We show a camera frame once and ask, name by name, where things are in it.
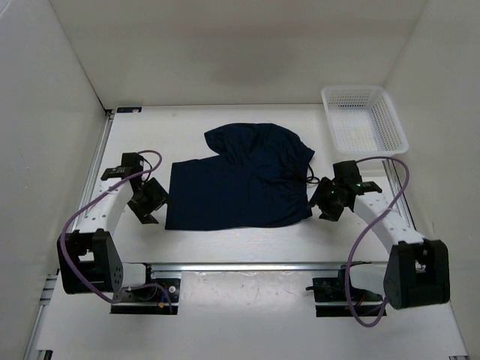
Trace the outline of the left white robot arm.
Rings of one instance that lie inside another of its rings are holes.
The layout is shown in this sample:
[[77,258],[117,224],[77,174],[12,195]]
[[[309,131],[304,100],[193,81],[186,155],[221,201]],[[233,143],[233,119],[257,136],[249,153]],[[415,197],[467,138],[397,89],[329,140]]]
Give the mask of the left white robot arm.
[[157,224],[153,216],[169,202],[169,195],[151,176],[145,151],[124,153],[118,166],[104,170],[96,197],[70,216],[57,241],[64,291],[94,293],[115,304],[123,292],[149,300],[161,291],[146,263],[122,262],[113,235],[125,209],[143,225]]

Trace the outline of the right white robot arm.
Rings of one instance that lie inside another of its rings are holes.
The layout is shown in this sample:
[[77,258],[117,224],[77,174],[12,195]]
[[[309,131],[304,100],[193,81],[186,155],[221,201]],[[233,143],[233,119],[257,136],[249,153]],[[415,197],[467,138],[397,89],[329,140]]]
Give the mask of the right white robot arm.
[[380,186],[365,181],[355,160],[335,163],[334,177],[322,178],[310,199],[320,219],[336,222],[349,209],[366,223],[388,253],[384,266],[355,262],[352,246],[339,271],[337,292],[353,300],[363,290],[382,296],[394,309],[440,305],[450,300],[449,252],[440,240],[430,240],[412,228],[388,202]]

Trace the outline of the navy blue shorts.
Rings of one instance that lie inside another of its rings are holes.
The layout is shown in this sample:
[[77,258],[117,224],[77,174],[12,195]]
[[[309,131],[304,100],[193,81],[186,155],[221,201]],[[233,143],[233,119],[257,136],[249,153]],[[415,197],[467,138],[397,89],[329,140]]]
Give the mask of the navy blue shorts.
[[214,156],[171,166],[167,230],[286,227],[311,217],[314,150],[276,124],[227,124],[204,134]]

